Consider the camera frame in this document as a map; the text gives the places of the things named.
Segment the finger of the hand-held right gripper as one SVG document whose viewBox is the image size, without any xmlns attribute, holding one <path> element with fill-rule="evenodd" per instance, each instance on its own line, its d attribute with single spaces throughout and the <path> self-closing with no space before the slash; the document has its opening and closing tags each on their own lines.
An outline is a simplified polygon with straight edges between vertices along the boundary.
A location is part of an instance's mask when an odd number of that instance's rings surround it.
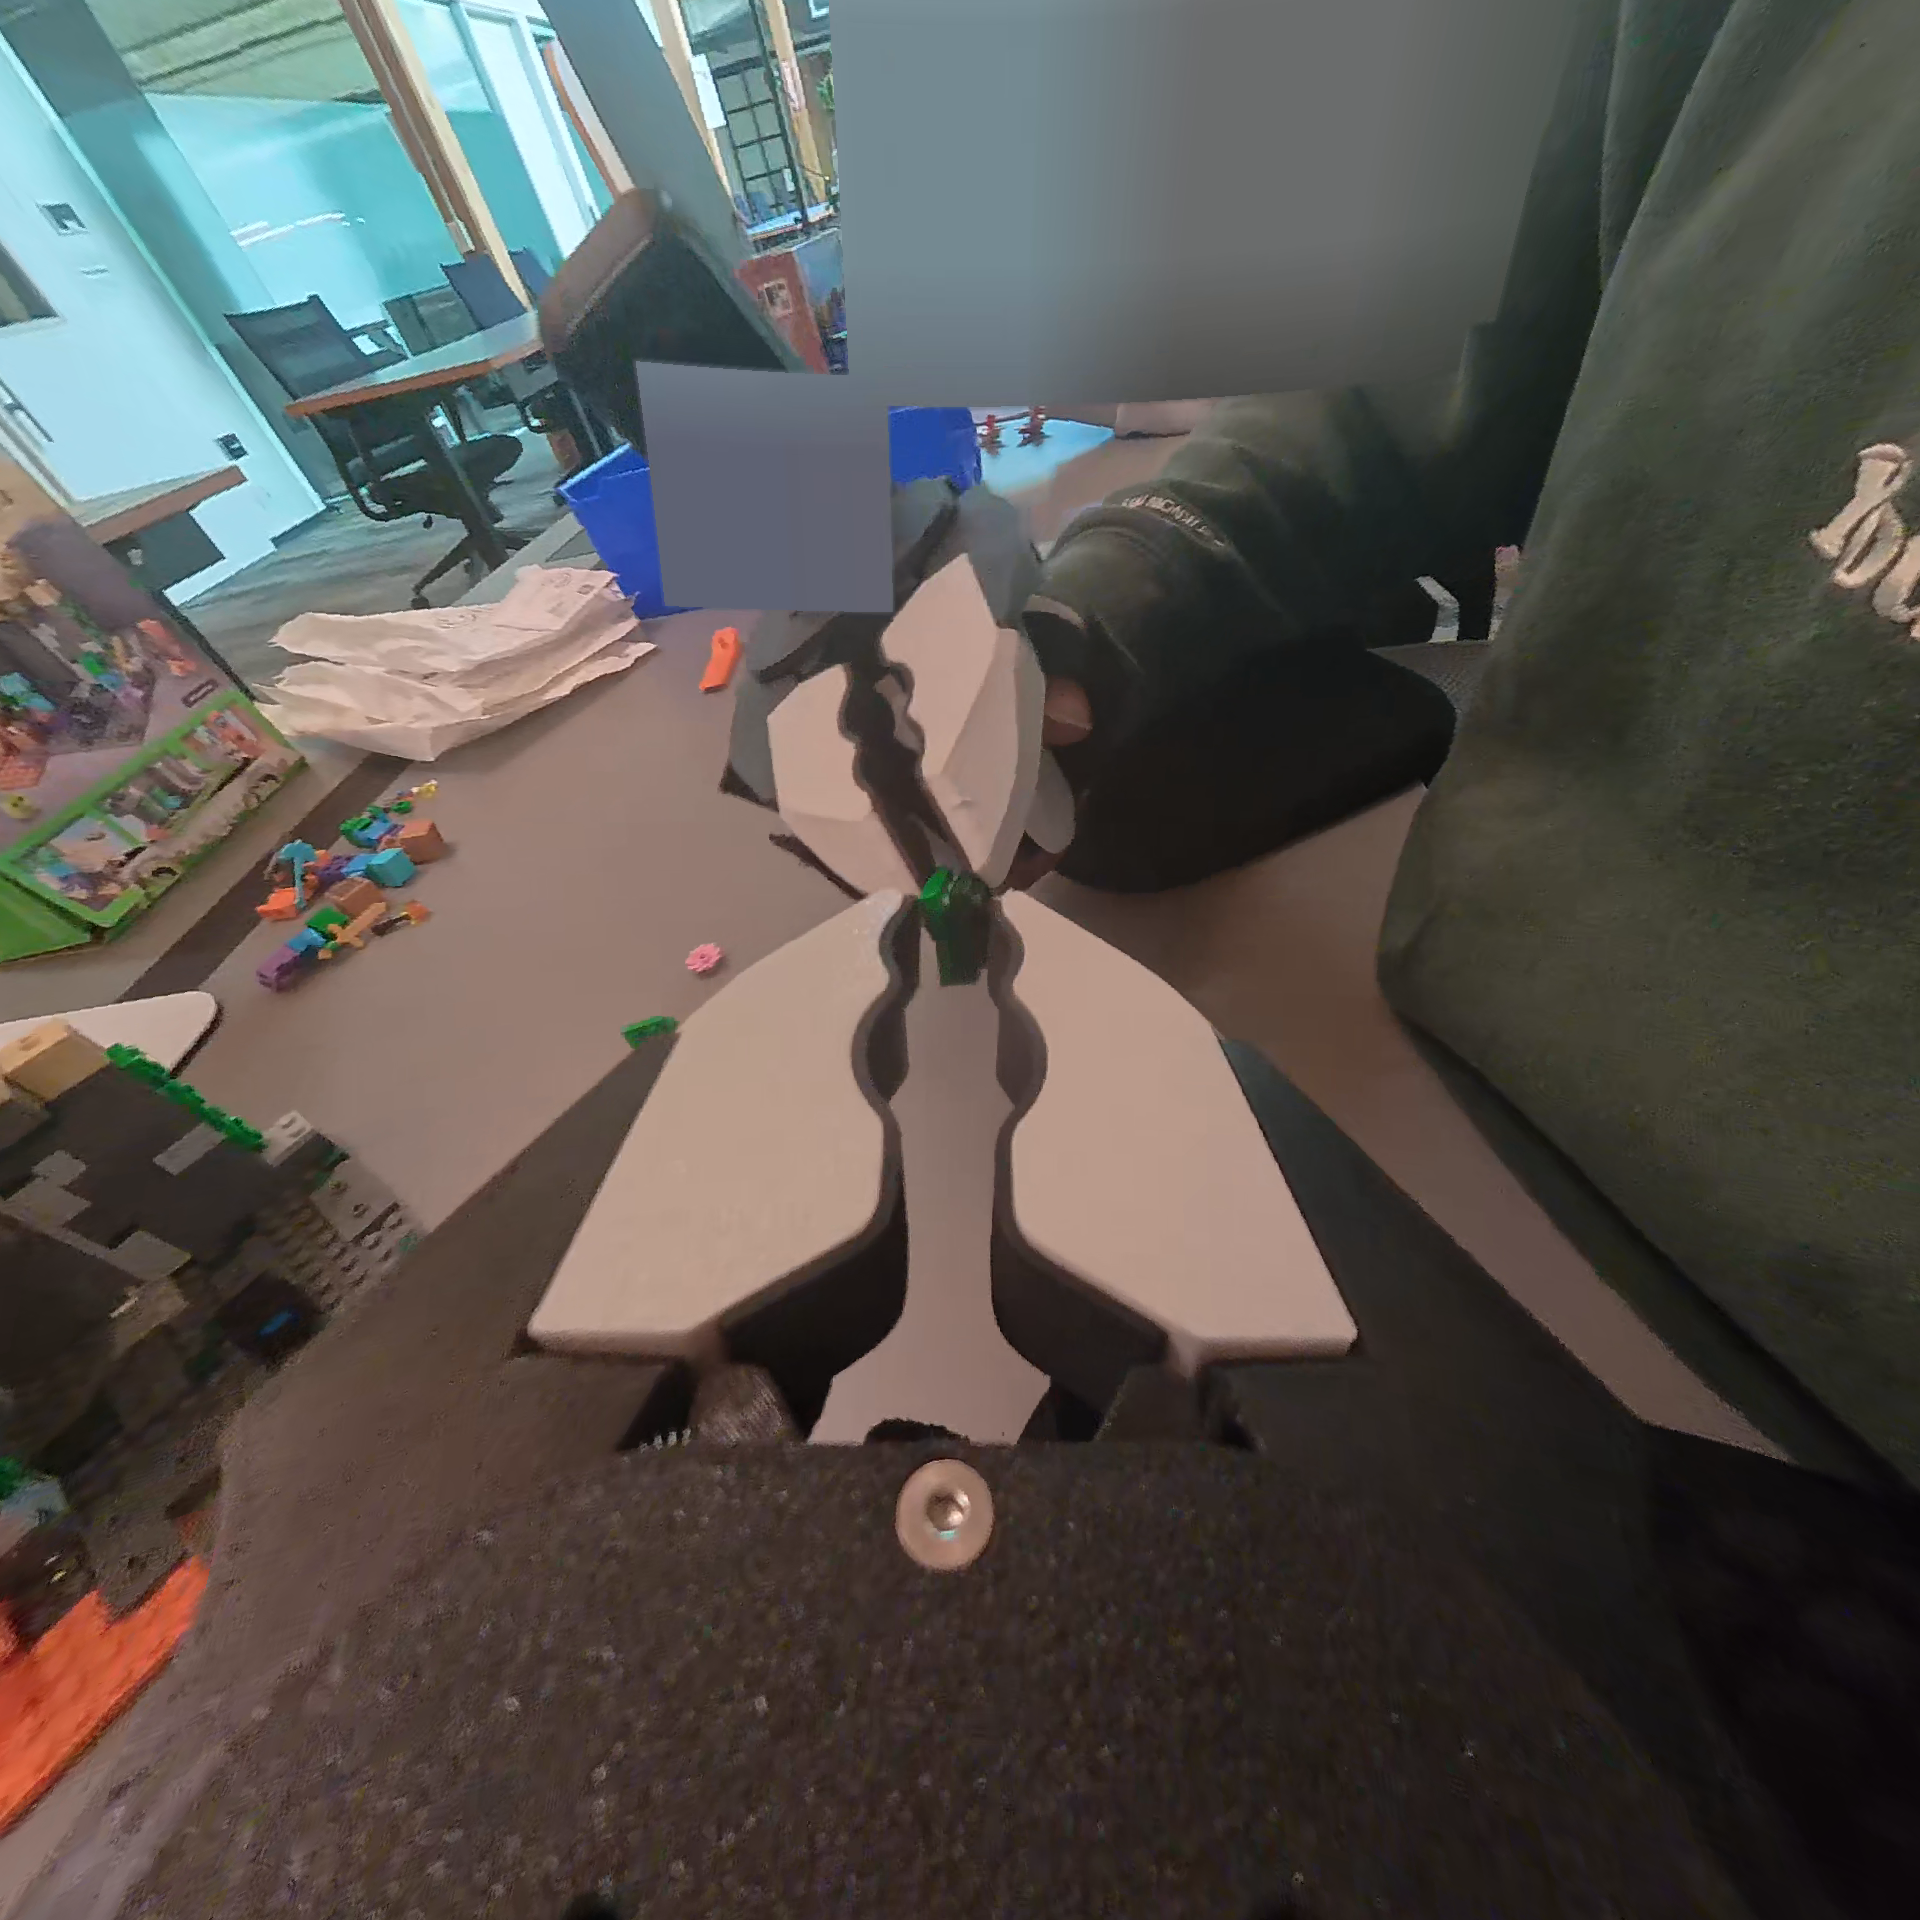
<svg viewBox="0 0 1920 1920">
<path fill-rule="evenodd" d="M 855 690 L 848 664 L 834 662 L 772 709 L 765 734 L 776 811 L 804 851 L 859 896 L 914 896 L 922 880 L 859 773 L 848 719 Z"/>
<path fill-rule="evenodd" d="M 1008 885 L 1023 842 L 1048 851 L 1044 675 L 1004 626 L 970 555 L 932 572 L 880 635 L 903 678 L 919 773 L 947 837 L 989 890 Z"/>
</svg>

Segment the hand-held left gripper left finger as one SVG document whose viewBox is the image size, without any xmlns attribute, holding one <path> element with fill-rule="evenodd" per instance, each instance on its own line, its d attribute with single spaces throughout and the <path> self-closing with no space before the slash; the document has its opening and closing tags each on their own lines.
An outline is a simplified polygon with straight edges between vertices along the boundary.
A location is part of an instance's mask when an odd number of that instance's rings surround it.
<svg viewBox="0 0 1920 1920">
<path fill-rule="evenodd" d="M 906 1308 L 919 944 L 910 896 L 872 893 L 684 1022 L 533 1309 L 536 1351 L 748 1365 L 820 1419 Z"/>
</svg>

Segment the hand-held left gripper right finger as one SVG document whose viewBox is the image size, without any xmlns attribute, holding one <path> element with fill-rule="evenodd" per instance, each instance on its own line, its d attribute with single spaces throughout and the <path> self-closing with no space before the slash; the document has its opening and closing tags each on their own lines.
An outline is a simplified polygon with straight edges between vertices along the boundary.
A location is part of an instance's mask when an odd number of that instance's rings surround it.
<svg viewBox="0 0 1920 1920">
<path fill-rule="evenodd" d="M 999 900 L 988 981 L 1008 1344 L 1094 1410 L 1139 1368 L 1349 1358 L 1352 1311 L 1214 1024 L 1026 893 Z"/>
</svg>

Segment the green toy brick assembly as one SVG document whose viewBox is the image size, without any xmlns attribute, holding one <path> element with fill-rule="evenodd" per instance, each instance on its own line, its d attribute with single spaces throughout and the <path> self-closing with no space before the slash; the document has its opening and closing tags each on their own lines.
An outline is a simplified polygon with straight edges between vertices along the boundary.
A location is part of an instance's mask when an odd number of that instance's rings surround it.
<svg viewBox="0 0 1920 1920">
<path fill-rule="evenodd" d="M 991 955 L 991 886 L 971 870 L 938 869 L 919 890 L 919 916 L 932 940 L 940 983 L 979 983 Z"/>
</svg>

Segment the grey desk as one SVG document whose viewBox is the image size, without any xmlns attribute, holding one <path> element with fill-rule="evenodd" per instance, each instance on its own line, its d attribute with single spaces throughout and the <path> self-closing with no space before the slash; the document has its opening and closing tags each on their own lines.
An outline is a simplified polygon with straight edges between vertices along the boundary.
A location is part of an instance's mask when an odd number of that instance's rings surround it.
<svg viewBox="0 0 1920 1920">
<path fill-rule="evenodd" d="M 694 1592 L 680 1579 L 680 1534 L 672 1495 L 700 1479 L 668 1459 L 647 1466 L 616 1454 L 615 1412 L 634 1416 L 640 1383 L 616 1371 L 573 1383 L 568 1360 L 507 1355 L 518 1319 L 503 1311 L 507 1279 L 518 1316 L 533 1309 L 534 1279 L 584 1206 L 608 1154 L 629 1127 L 647 1064 L 616 1062 L 615 1026 L 647 1012 L 684 1015 L 701 991 L 680 974 L 680 949 L 715 940 L 746 968 L 781 938 L 843 904 L 828 880 L 802 870 L 770 845 L 772 814 L 723 797 L 715 789 L 726 748 L 730 698 L 694 692 L 706 629 L 696 614 L 664 622 L 660 655 L 575 695 L 549 716 L 460 750 L 438 766 L 438 802 L 460 853 L 444 883 L 424 886 L 437 924 L 421 950 L 372 965 L 341 991 L 293 1002 L 247 990 L 247 949 L 207 974 L 227 1002 L 223 1030 L 204 1056 L 215 1092 L 250 1102 L 286 1094 L 280 1107 L 338 1127 L 370 1151 L 379 1173 L 418 1202 L 437 1228 L 376 1287 L 360 1319 L 307 1348 L 253 1399 L 234 1429 L 223 1468 L 227 1525 L 215 1554 L 207 1611 L 180 1659 L 109 1731 L 104 1742 L 47 1802 L 5 1837 L 5 1916 L 108 1914 L 120 1894 L 111 1880 L 139 1876 L 190 1830 L 200 1851 L 252 1851 L 242 1814 L 255 1804 L 278 1821 L 280 1854 L 262 1867 L 272 1883 L 319 1872 L 326 1850 L 344 1861 L 342 1795 L 319 1796 L 319 1776 L 347 1765 L 350 1747 L 368 1747 L 368 1766 L 400 1760 L 437 1742 L 444 1715 L 376 1702 L 374 1679 L 400 1672 L 418 1640 L 429 1694 L 450 1707 L 454 1682 L 500 1682 L 485 1704 L 503 1728 L 503 1698 L 518 1668 L 492 1653 L 483 1626 L 568 1626 L 579 1599 L 597 1592 L 597 1613 L 613 1626 L 644 1627 L 640 1650 L 680 1654 L 668 1627 L 706 1626 L 687 1607 L 726 1597 L 730 1626 L 748 1599 L 820 1599 L 794 1626 L 750 1631 L 750 1675 L 775 1679 L 770 1719 L 751 1701 L 726 1707 L 743 1726 L 723 1735 L 715 1688 L 700 1678 L 704 1654 L 687 1656 L 700 1679 L 691 1704 L 672 1682 L 660 1712 L 652 1682 L 620 1695 L 644 1702 L 640 1781 L 613 1798 L 615 1835 L 638 1830 L 629 1804 L 664 1786 L 672 1818 L 704 1812 L 718 1766 L 696 1751 L 712 1747 L 748 1763 L 740 1787 L 776 1812 L 776 1851 L 810 1854 L 814 1835 L 893 1820 L 917 1796 L 952 1812 L 932 1814 L 932 1840 L 948 1843 L 979 1821 L 975 1776 L 986 1781 L 986 1840 L 966 1843 L 966 1866 L 1038 1840 L 1043 1861 L 1066 1861 L 1092 1876 L 1094 1851 L 1119 1840 L 1090 1837 L 1101 1806 L 1140 1806 L 1144 1837 L 1170 1843 L 1172 1811 L 1226 1807 L 1203 1787 L 1228 1765 L 1226 1735 L 1280 1740 L 1292 1763 L 1306 1752 L 1296 1735 L 1334 1731 L 1334 1709 L 1351 1687 L 1325 1679 L 1296 1709 L 1290 1694 L 1255 1694 L 1252 1704 L 1203 1704 L 1197 1678 L 1184 1679 L 1160 1621 L 1136 1603 L 1157 1597 L 1172 1576 L 1180 1605 L 1167 1618 L 1216 1613 L 1222 1626 L 1277 1626 L 1262 1610 L 1271 1576 L 1290 1599 L 1292 1562 L 1246 1534 L 1242 1523 L 1292 1523 L 1293 1496 L 1331 1486 L 1351 1451 L 1374 1446 L 1374 1416 L 1342 1412 L 1327 1451 L 1308 1469 L 1255 1468 L 1255 1507 L 1204 1507 L 1212 1531 L 1186 1543 L 1184 1520 L 1128 1469 L 1127 1450 L 1094 1444 L 1094 1504 L 1063 1507 L 1067 1468 L 1043 1450 L 1043 1518 L 1059 1523 L 1036 1562 L 1015 1554 L 1015 1572 L 1039 1584 L 1005 1589 L 989 1576 L 991 1607 L 956 1597 L 971 1574 L 910 1572 L 899 1547 L 886 1592 L 900 1589 L 908 1616 L 882 1621 L 875 1639 L 855 1627 L 843 1587 L 855 1597 L 880 1591 L 886 1567 L 852 1547 L 828 1543 L 826 1525 L 802 1525 L 794 1504 L 739 1508 L 723 1486 L 723 1531 L 701 1543 Z M 1229 1037 L 1252 1044 L 1303 1083 L 1332 1120 L 1315 1118 L 1298 1098 L 1282 1118 L 1298 1142 L 1286 1175 L 1319 1214 L 1331 1202 L 1334 1228 L 1380 1228 L 1371 1263 L 1399 1269 L 1427 1259 L 1434 1282 L 1475 1279 L 1475 1301 L 1517 1296 L 1494 1315 L 1506 1344 L 1488 1375 L 1488 1412 L 1501 1443 L 1526 1454 L 1520 1466 L 1551 1469 L 1542 1480 L 1550 1520 L 1612 1520 L 1613 1495 L 1587 1490 L 1604 1468 L 1624 1460 L 1627 1492 L 1642 1487 L 1636 1419 L 1653 1430 L 1696 1432 L 1700 1444 L 1783 1459 L 1778 1421 L 1759 1416 L 1759 1379 L 1731 1360 L 1733 1386 L 1715 1386 L 1706 1360 L 1676 1352 L 1635 1308 L 1610 1292 L 1573 1239 L 1547 1222 L 1478 1141 L 1467 1116 L 1434 1076 L 1386 1011 L 1374 981 L 1374 947 L 1390 875 L 1420 804 L 1410 789 L 1352 819 L 1315 831 L 1252 863 L 1160 896 L 1114 896 L 1067 880 L 1046 880 L 1038 898 L 1066 919 L 1163 974 Z M 914 1196 L 927 1200 L 932 1228 L 926 1287 L 917 1267 L 908 1322 L 886 1351 L 834 1389 L 830 1430 L 848 1419 L 878 1419 L 896 1408 L 906 1362 L 931 1358 L 934 1335 L 958 1341 L 966 1365 L 988 1367 L 986 1206 L 989 1173 L 947 1154 L 986 1151 L 1000 1110 L 995 1086 L 950 1086 L 952 1109 L 938 1092 L 940 1071 L 970 1064 L 966 1043 L 989 1036 L 979 994 L 924 1004 L 908 1030 L 922 1064 L 906 1083 L 906 1166 Z M 1101 1787 L 1092 1812 L 1046 1814 L 1039 1795 L 1067 1792 L 1069 1765 L 1094 1763 L 1090 1728 L 1115 1722 L 1119 1782 Z"/>
</svg>

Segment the person's right hand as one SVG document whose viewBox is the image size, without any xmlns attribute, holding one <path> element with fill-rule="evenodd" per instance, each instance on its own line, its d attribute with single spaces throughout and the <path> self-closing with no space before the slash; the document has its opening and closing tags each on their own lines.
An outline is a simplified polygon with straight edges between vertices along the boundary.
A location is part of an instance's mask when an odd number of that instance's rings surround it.
<svg viewBox="0 0 1920 1920">
<path fill-rule="evenodd" d="M 1071 804 L 1071 824 L 1056 848 L 1026 828 L 1015 861 L 1015 878 L 1026 885 L 1059 863 L 1085 819 L 1087 790 L 1111 757 L 1109 734 L 1128 717 L 1133 668 L 1094 613 L 1036 595 L 1020 622 L 1043 671 L 1043 750 Z"/>
</svg>

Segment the red toy set box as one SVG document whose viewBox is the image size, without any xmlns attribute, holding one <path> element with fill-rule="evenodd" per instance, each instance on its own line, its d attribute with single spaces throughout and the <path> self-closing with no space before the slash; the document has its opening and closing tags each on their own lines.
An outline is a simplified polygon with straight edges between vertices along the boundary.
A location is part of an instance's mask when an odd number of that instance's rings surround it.
<svg viewBox="0 0 1920 1920">
<path fill-rule="evenodd" d="M 775 333 L 812 373 L 830 373 L 826 304 L 828 255 L 820 235 L 748 255 L 735 278 L 756 301 Z"/>
</svg>

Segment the blue plastic bin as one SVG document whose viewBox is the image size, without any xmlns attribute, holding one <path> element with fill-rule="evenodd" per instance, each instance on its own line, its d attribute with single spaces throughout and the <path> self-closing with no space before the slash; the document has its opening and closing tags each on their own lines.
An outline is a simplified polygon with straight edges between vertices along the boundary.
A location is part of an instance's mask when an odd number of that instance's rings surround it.
<svg viewBox="0 0 1920 1920">
<path fill-rule="evenodd" d="M 970 406 L 893 406 L 886 428 L 893 494 L 931 479 L 966 492 L 981 482 L 981 451 Z M 634 444 L 559 482 L 559 498 L 594 555 L 642 619 L 680 613 L 664 600 L 648 463 Z"/>
</svg>

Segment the pile of white paper bags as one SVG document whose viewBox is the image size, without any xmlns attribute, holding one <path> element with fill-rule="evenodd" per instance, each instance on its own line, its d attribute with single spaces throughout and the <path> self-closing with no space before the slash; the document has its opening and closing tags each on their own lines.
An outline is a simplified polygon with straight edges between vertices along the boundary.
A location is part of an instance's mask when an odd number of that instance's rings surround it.
<svg viewBox="0 0 1920 1920">
<path fill-rule="evenodd" d="M 523 567 L 492 604 L 389 614 L 307 613 L 260 690 L 280 731 L 437 760 L 610 678 L 655 646 L 597 567 Z"/>
</svg>

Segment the pile of colourful toy bricks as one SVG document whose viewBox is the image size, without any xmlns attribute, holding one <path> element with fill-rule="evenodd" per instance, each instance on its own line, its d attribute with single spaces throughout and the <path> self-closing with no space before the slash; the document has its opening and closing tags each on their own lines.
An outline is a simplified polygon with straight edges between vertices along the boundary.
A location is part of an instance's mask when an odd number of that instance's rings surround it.
<svg viewBox="0 0 1920 1920">
<path fill-rule="evenodd" d="M 270 858 L 255 916 L 280 940 L 255 965 L 266 991 L 291 991 L 331 960 L 427 919 L 416 885 L 450 853 L 432 815 L 438 789 L 437 779 L 408 783 L 354 811 L 331 845 L 295 838 Z"/>
</svg>

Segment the long wooden edged table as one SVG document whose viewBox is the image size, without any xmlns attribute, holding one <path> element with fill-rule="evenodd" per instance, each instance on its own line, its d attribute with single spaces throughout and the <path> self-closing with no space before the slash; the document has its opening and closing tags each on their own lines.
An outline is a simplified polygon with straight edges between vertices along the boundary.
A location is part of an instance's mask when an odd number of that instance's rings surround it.
<svg viewBox="0 0 1920 1920">
<path fill-rule="evenodd" d="M 462 507 L 427 504 L 422 514 L 492 517 L 494 510 L 474 472 L 435 428 L 446 396 L 483 378 L 499 378 L 543 359 L 534 316 L 487 327 L 456 343 L 412 355 L 389 366 L 360 370 L 350 380 L 288 403 L 286 414 L 316 426 L 347 482 L 352 498 L 372 517 L 416 512 L 398 503 L 400 472 L 422 467 L 438 475 L 440 488 L 454 488 Z"/>
</svg>

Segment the person's green sweatshirt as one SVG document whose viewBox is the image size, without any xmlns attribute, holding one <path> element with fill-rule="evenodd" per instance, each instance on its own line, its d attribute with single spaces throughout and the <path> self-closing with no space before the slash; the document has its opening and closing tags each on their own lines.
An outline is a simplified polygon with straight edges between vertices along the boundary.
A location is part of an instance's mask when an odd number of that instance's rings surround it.
<svg viewBox="0 0 1920 1920">
<path fill-rule="evenodd" d="M 1918 6 L 1615 6 L 1604 280 L 1397 1012 L 1916 1486 Z"/>
</svg>

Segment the grey toy brick building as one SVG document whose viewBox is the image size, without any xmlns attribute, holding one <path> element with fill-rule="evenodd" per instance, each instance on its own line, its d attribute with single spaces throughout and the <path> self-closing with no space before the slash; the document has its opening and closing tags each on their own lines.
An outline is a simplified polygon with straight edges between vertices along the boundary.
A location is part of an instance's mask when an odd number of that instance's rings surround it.
<svg viewBox="0 0 1920 1920">
<path fill-rule="evenodd" d="M 5 1044 L 2 1821 L 176 1656 L 207 1584 L 235 1412 L 421 1240 L 288 1112 L 40 1022 Z"/>
</svg>

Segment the green toy set box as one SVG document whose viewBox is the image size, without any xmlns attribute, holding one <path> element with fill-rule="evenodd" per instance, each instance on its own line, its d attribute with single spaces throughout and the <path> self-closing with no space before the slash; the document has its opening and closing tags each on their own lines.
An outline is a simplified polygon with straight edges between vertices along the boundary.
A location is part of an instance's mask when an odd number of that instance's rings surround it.
<svg viewBox="0 0 1920 1920">
<path fill-rule="evenodd" d="M 115 940 L 304 771 L 19 463 L 2 484 L 2 960 Z"/>
</svg>

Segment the small wooden edged table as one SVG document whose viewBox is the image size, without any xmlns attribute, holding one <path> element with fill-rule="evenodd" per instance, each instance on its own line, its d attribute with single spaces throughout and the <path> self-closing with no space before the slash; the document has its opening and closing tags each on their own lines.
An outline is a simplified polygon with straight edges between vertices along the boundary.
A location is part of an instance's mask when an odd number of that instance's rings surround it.
<svg viewBox="0 0 1920 1920">
<path fill-rule="evenodd" d="M 250 482 L 242 467 L 196 470 L 147 486 L 85 498 L 74 518 L 158 599 L 223 565 L 227 555 L 196 512 Z"/>
</svg>

